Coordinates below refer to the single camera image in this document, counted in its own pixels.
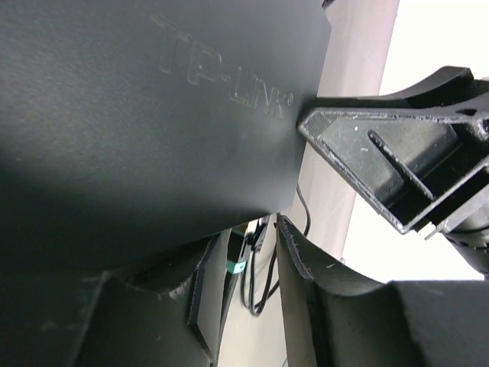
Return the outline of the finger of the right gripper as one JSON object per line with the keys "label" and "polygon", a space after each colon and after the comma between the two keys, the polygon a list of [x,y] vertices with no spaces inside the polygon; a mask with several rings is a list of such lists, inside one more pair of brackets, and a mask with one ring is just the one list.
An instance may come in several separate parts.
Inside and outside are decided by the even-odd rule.
{"label": "finger of the right gripper", "polygon": [[470,69],[442,67],[401,91],[382,96],[319,97],[313,108],[426,109],[450,106],[468,100],[474,81]]}

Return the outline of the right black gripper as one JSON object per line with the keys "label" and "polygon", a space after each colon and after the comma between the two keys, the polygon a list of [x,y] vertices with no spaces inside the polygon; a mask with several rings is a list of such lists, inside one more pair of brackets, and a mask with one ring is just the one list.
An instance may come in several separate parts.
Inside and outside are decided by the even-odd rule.
{"label": "right black gripper", "polygon": [[448,106],[324,99],[299,133],[398,232],[438,232],[488,276],[488,81],[457,76]]}

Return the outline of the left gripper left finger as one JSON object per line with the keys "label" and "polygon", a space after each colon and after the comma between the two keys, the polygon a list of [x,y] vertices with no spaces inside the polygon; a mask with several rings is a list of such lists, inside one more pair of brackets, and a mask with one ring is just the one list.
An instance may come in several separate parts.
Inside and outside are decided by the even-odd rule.
{"label": "left gripper left finger", "polygon": [[1,278],[3,366],[209,366],[228,232],[132,269]]}

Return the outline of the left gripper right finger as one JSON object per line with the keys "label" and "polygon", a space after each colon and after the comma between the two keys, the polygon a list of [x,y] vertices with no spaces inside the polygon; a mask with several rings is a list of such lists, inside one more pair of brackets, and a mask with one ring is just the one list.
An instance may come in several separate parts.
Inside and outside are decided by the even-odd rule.
{"label": "left gripper right finger", "polygon": [[486,281],[381,283],[276,221],[291,366],[486,366]]}

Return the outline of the black network switch box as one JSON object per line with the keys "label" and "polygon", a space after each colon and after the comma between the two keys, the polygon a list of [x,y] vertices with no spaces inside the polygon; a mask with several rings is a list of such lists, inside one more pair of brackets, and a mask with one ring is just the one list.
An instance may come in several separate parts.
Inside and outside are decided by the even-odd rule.
{"label": "black network switch box", "polygon": [[109,270],[286,209],[319,1],[3,1],[1,271]]}

